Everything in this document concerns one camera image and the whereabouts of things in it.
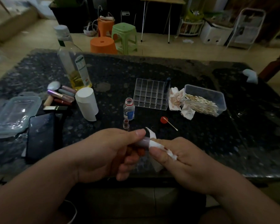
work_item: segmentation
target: bottle of yellow liquid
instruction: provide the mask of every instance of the bottle of yellow liquid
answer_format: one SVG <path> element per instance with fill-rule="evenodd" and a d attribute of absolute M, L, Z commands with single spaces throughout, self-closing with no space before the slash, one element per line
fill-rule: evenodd
<path fill-rule="evenodd" d="M 57 55 L 67 73 L 72 88 L 79 90 L 83 87 L 92 87 L 82 50 L 77 47 L 65 25 L 55 26 L 60 49 Z"/>

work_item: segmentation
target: wooden table top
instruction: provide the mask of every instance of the wooden table top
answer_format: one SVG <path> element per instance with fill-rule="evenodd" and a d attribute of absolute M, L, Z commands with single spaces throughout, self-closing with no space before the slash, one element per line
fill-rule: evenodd
<path fill-rule="evenodd" d="M 165 2 L 165 3 L 182 4 L 182 5 L 186 3 L 184 0 L 141 0 L 141 1 L 156 1 L 156 2 Z"/>

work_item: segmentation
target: orange stool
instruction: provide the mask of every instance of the orange stool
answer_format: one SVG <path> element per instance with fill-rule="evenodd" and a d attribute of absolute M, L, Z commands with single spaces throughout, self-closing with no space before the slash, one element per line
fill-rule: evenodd
<path fill-rule="evenodd" d="M 90 51 L 94 53 L 117 54 L 115 42 L 110 37 L 94 37 L 91 39 Z"/>
<path fill-rule="evenodd" d="M 114 25 L 114 21 L 101 20 L 100 18 L 98 18 L 98 36 L 105 37 L 107 34 L 107 31 L 109 31 L 109 33 L 111 35 L 113 25 Z"/>

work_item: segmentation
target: black smartphone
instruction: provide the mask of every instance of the black smartphone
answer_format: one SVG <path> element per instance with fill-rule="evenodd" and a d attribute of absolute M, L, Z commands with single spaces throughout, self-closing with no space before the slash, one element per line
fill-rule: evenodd
<path fill-rule="evenodd" d="M 34 163 L 60 148 L 58 118 L 54 113 L 33 116 L 29 120 L 26 161 Z"/>

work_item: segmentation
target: speckled stone surface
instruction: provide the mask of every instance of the speckled stone surface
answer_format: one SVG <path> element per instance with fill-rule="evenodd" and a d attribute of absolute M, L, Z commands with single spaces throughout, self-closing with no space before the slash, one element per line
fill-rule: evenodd
<path fill-rule="evenodd" d="M 224 93 L 227 111 L 219 117 L 195 113 L 189 121 L 176 111 L 136 107 L 132 130 L 149 127 L 158 138 L 189 139 L 221 163 L 250 178 L 280 178 L 280 97 L 264 82 L 246 83 L 242 63 L 192 61 L 138 56 L 107 56 L 85 53 L 99 108 L 96 122 L 85 120 L 77 107 L 63 126 L 63 145 L 78 142 L 104 128 L 122 128 L 123 103 L 133 97 L 136 78 L 164 81 L 171 86 L 201 86 Z M 10 99 L 23 91 L 44 95 L 48 83 L 69 86 L 56 52 L 36 49 L 0 80 L 0 99 Z M 161 124 L 167 116 L 179 129 Z M 0 174 L 15 175 L 28 165 L 21 158 L 26 132 L 0 139 Z M 142 157 L 134 176 L 168 177 L 155 173 L 148 154 Z"/>

